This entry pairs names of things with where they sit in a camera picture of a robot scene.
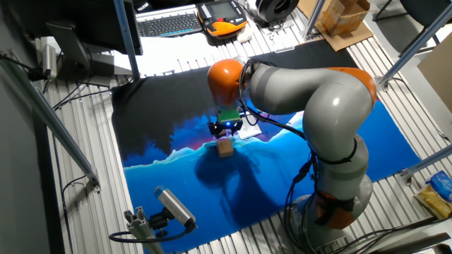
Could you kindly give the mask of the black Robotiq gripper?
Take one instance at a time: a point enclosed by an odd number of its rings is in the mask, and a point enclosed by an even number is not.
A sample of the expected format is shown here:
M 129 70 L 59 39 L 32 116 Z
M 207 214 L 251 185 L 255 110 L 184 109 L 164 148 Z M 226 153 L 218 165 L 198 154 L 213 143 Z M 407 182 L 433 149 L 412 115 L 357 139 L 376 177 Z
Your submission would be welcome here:
M 211 135 L 218 138 L 220 133 L 218 127 L 221 130 L 225 129 L 231 130 L 231 134 L 234 135 L 241 129 L 242 126 L 243 126 L 242 121 L 217 121 L 216 123 L 210 122 L 208 124 L 208 129 Z

